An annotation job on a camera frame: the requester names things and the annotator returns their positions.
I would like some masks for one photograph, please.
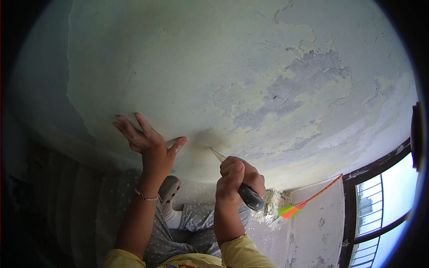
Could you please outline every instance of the broom handle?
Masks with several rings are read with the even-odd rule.
[[[331,187],[334,183],[336,183],[339,179],[341,179],[343,177],[343,174],[340,174],[335,180],[333,180],[330,184],[328,184],[328,186],[326,186],[325,188],[323,188],[320,192],[318,192],[317,194],[315,194],[314,196],[310,197],[309,199],[307,199],[307,202],[310,202],[311,200],[313,200],[314,198],[318,197],[321,193],[323,193],[324,191],[326,191],[329,187]]]

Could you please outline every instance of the bracelet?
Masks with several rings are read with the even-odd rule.
[[[142,192],[137,191],[137,188],[134,188],[134,191],[139,196],[142,196],[143,201],[156,201],[156,200],[158,200],[158,198],[160,198],[160,194],[158,194],[158,196],[155,197],[155,198],[146,198],[146,197],[143,196]]]

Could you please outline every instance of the sock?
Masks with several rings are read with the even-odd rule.
[[[167,216],[165,216],[165,222],[169,229],[179,229],[180,223],[182,222],[182,211],[173,209]]]

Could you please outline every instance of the left hand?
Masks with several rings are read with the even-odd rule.
[[[118,116],[120,123],[115,123],[115,127],[127,138],[130,148],[142,154],[144,177],[162,183],[171,172],[176,154],[188,139],[181,137],[168,149],[164,138],[149,126],[145,118],[138,113],[135,116],[142,130],[136,129],[122,115]]]

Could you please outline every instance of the hand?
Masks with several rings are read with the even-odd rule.
[[[229,205],[243,203],[238,190],[242,183],[248,185],[260,196],[265,195],[265,178],[254,166],[238,157],[227,157],[221,163],[222,178],[216,186],[216,202]]]
[[[181,137],[170,149],[167,149],[164,138],[149,126],[145,118],[138,113],[135,116],[142,130],[136,129],[122,115],[118,116],[120,123],[115,123],[115,127],[127,138],[130,148],[142,154],[144,177],[162,184],[171,172],[176,154],[188,139]]]

